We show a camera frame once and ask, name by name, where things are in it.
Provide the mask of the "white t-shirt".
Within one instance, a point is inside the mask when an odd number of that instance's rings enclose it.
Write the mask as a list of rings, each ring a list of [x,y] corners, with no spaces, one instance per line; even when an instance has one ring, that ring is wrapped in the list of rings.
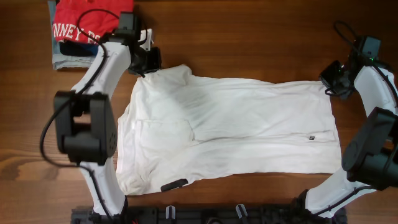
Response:
[[[316,81],[197,77],[180,65],[139,78],[118,120],[116,177],[127,195],[178,179],[332,173],[340,165],[330,99]]]

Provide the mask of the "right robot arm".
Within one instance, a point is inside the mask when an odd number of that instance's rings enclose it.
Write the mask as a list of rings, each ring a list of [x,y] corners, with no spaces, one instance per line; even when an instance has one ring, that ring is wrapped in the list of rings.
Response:
[[[346,99],[357,91],[367,119],[344,151],[341,168],[297,197],[295,221],[331,219],[360,196],[397,187],[397,88],[388,64],[378,59],[381,40],[357,36],[344,64],[333,62],[320,74],[325,93]]]

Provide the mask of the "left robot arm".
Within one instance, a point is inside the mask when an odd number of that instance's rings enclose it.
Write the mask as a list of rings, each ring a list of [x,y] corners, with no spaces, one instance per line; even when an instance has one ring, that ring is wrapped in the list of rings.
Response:
[[[113,164],[118,134],[111,97],[125,71],[144,78],[161,68],[152,31],[133,12],[122,12],[119,25],[100,40],[98,53],[83,78],[70,90],[58,91],[54,113],[58,150],[81,170],[93,208],[72,211],[72,223],[129,223],[128,202]]]

